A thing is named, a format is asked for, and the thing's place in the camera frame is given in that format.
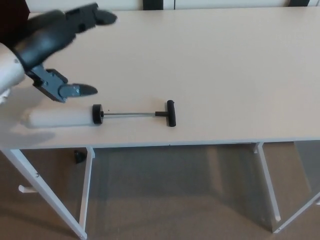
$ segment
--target floor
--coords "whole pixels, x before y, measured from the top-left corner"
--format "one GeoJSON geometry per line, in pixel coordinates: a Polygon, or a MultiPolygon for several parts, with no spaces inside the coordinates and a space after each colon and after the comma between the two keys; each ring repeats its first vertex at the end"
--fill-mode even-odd
{"type": "MultiPolygon", "coordinates": [[[[315,240],[313,205],[271,234],[259,161],[250,144],[96,149],[87,227],[90,240],[315,240]]],[[[281,216],[311,191],[291,142],[264,145],[281,216]]],[[[24,151],[41,176],[79,217],[85,164],[73,149],[24,151]]],[[[0,155],[0,239],[75,240],[26,180],[0,155]]]]}

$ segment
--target table leg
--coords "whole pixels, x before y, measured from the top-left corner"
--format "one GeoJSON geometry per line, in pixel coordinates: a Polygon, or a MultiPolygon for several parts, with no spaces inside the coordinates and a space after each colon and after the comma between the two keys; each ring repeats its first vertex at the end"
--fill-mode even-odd
{"type": "Polygon", "coordinates": [[[34,189],[48,202],[65,223],[79,236],[81,240],[87,239],[84,228],[76,221],[65,205],[55,195],[40,174],[30,164],[19,149],[1,149],[8,160],[29,181],[34,189]]]}
{"type": "Polygon", "coordinates": [[[268,193],[268,196],[269,196],[271,214],[273,215],[272,217],[274,217],[275,220],[279,222],[281,220],[280,212],[278,208],[274,187],[269,174],[268,165],[267,165],[267,161],[266,161],[266,157],[263,149],[263,144],[264,144],[263,142],[256,143],[253,151],[255,154],[258,154],[258,158],[260,160],[263,176],[265,179],[266,192],[268,193]]]}
{"type": "Polygon", "coordinates": [[[273,231],[273,233],[277,234],[282,229],[284,229],[289,223],[291,223],[293,220],[295,220],[300,214],[302,214],[308,207],[310,207],[313,203],[317,203],[317,200],[320,198],[320,189],[317,190],[317,194],[309,197],[309,199],[301,205],[298,211],[296,211],[292,216],[286,220],[285,222],[282,222],[280,226],[276,228],[276,230],[273,231]]]}
{"type": "Polygon", "coordinates": [[[86,162],[85,162],[85,173],[84,173],[82,201],[81,201],[81,210],[80,210],[80,219],[79,219],[79,223],[84,230],[86,230],[92,161],[96,157],[95,151],[92,147],[89,146],[86,148],[86,150],[87,150],[87,154],[86,154],[86,162]]]}

